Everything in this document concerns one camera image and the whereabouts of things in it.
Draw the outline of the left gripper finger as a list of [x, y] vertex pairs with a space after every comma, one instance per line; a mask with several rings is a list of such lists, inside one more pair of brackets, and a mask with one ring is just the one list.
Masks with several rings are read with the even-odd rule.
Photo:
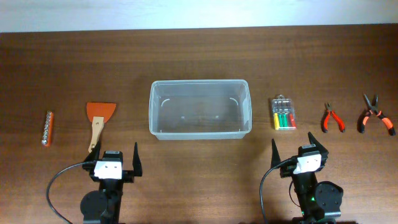
[[139, 157], [137, 142], [134, 143], [132, 166], [133, 166], [134, 177], [142, 177], [143, 171], [142, 171], [141, 160], [140, 160], [140, 157]]
[[100, 150], [101, 150], [101, 142], [98, 141], [96, 143], [96, 146], [94, 148], [92, 148], [91, 152], [87, 155], [87, 157], [85, 158], [84, 161], [85, 162], [97, 161], [100, 156]]

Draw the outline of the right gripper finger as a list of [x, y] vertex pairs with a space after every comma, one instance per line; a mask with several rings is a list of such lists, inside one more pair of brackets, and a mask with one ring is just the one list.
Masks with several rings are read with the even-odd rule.
[[314, 144], [322, 156], [328, 155], [328, 150], [317, 141], [317, 139], [314, 137], [314, 135], [311, 132], [308, 132], [308, 139], [310, 141], [310, 144]]
[[271, 157], [271, 168], [278, 166], [281, 163], [279, 152], [275, 140], [272, 139], [272, 157]]

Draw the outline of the small red-handled pliers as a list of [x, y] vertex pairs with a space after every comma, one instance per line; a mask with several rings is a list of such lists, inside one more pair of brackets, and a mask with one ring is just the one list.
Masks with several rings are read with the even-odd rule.
[[328, 122], [330, 118], [333, 118], [337, 122], [340, 132], [344, 133], [346, 131], [344, 121], [336, 114], [331, 104], [325, 103], [325, 114], [321, 122], [322, 131], [324, 133], [328, 132]]

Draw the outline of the clear screwdriver set case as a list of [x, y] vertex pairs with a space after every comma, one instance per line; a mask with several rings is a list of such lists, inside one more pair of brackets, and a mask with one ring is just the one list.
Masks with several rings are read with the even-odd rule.
[[295, 130], [295, 109], [293, 101], [284, 95], [277, 95], [271, 100], [274, 128], [277, 131]]

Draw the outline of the orange-black long nose pliers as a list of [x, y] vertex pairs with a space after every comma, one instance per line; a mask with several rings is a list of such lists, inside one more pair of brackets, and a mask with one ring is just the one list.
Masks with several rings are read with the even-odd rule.
[[372, 116], [375, 115], [377, 118], [379, 118], [384, 125], [386, 126], [388, 133], [390, 136], [395, 136], [396, 135], [396, 131], [394, 128], [394, 124], [393, 122], [384, 115], [384, 113], [378, 109], [378, 95], [374, 95], [374, 98], [372, 101], [369, 100], [368, 96], [364, 93], [363, 94], [367, 109], [364, 110], [364, 112], [362, 113], [362, 115], [359, 117], [359, 121], [358, 121], [358, 131], [360, 133], [364, 133], [365, 132], [365, 127], [366, 127], [366, 123], [368, 122], [368, 119]]

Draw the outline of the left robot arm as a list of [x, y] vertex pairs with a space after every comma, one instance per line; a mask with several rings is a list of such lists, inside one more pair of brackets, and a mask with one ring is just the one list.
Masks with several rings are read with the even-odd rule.
[[135, 177], [142, 176], [138, 146], [134, 144], [132, 170], [123, 169], [121, 151], [104, 151], [100, 157], [100, 149], [101, 144], [97, 143], [82, 165], [92, 181], [99, 183], [99, 188], [83, 197], [80, 210], [84, 223], [118, 223], [123, 185], [133, 183]]

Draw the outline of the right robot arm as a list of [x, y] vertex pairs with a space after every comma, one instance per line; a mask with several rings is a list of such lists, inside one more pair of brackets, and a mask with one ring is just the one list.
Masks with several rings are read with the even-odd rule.
[[330, 181], [319, 182], [315, 173], [320, 172], [328, 159], [328, 150], [312, 133], [310, 144], [300, 146], [298, 154], [284, 161], [280, 159], [275, 141], [272, 141], [271, 169], [279, 169], [282, 178], [290, 177], [298, 199], [301, 217], [293, 223], [335, 223], [341, 216], [343, 189]]

